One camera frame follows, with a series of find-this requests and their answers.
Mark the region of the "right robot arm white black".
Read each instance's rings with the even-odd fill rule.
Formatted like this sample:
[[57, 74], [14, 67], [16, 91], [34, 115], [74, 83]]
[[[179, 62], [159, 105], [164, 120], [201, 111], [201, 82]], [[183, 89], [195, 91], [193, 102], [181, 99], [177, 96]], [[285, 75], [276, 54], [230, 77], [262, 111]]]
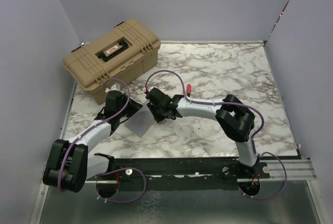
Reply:
[[199, 117], [217, 121], [228, 138], [236, 142], [239, 154], [239, 172], [250, 178], [258, 171], [258, 156], [251, 135], [254, 129], [255, 115], [237, 97], [227, 95], [218, 101], [190, 99], [184, 95], [172, 98], [158, 88], [146, 93], [148, 108], [154, 120], [175, 120], [183, 117]]

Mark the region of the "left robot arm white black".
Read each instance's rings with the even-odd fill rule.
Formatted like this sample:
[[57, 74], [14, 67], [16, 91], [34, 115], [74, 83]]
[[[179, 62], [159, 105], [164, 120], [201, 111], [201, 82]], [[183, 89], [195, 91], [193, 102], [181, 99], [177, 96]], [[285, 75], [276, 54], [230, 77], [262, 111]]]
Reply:
[[128, 120], [143, 107], [118, 90], [107, 93], [106, 102], [92, 124], [80, 134], [68, 139], [57, 139], [52, 144], [42, 181], [60, 191], [79, 192], [86, 179], [99, 175], [107, 180], [113, 177], [115, 167], [112, 156], [89, 152], [110, 137], [121, 119]]

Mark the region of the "grey envelope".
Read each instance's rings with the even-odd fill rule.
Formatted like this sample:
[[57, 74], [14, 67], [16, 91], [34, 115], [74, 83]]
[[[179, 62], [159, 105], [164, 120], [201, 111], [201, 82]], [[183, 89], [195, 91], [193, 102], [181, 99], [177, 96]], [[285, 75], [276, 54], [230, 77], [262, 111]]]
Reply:
[[155, 119], [150, 110], [147, 107], [143, 107], [129, 118], [125, 123], [125, 127], [142, 138], [154, 123]]

